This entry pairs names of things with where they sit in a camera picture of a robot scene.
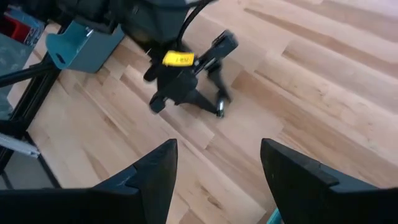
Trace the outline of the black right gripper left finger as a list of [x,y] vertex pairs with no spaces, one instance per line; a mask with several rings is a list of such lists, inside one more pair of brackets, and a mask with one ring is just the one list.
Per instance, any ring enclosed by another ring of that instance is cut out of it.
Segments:
[[0,224],[166,224],[177,165],[168,139],[93,187],[0,190]]

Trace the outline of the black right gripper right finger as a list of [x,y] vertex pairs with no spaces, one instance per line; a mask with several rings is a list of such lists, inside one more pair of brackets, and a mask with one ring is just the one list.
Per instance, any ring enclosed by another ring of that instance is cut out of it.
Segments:
[[398,187],[376,187],[270,138],[260,157],[285,224],[398,224]]

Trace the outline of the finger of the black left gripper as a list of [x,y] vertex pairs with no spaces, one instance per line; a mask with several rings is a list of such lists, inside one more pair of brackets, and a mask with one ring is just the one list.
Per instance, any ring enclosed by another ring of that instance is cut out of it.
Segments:
[[221,63],[215,63],[211,67],[208,68],[208,79],[213,82],[213,84],[218,88],[218,96],[220,98],[225,98],[229,102],[232,101],[228,89],[222,79],[221,76],[221,71],[222,71],[222,64]]
[[216,103],[212,103],[209,101],[206,97],[204,97],[198,90],[192,90],[186,97],[185,97],[185,103],[195,105],[199,107],[202,110],[205,110],[209,113],[215,114],[216,115]]

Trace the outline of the teal plastic bin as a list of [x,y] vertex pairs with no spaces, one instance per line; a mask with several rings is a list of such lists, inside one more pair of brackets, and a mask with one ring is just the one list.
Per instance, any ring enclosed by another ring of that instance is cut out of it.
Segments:
[[45,45],[58,69],[96,73],[123,38],[119,26],[104,34],[73,21],[64,33],[49,34]]
[[278,208],[272,212],[266,224],[284,224]]

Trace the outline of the red plastic storage bin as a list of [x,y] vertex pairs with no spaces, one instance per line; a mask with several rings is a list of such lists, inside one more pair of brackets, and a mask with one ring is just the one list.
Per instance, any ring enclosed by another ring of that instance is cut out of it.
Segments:
[[0,34],[24,43],[31,27],[7,15],[0,16]]

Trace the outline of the silver metal bracket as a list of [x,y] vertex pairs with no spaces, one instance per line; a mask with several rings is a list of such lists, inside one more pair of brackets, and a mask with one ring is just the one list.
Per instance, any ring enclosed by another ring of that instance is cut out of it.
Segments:
[[0,146],[33,158],[38,158],[40,156],[37,147],[3,133],[0,133]]

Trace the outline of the black aluminium rig frame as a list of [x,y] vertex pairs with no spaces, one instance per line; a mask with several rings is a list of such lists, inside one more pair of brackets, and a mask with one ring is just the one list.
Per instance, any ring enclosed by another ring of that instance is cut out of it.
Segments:
[[[0,78],[0,88],[28,82],[8,119],[0,119],[0,133],[37,144],[28,132],[50,89],[59,77],[51,56],[46,53],[38,63]],[[0,146],[0,190],[59,189],[61,186],[44,156],[26,156]]]

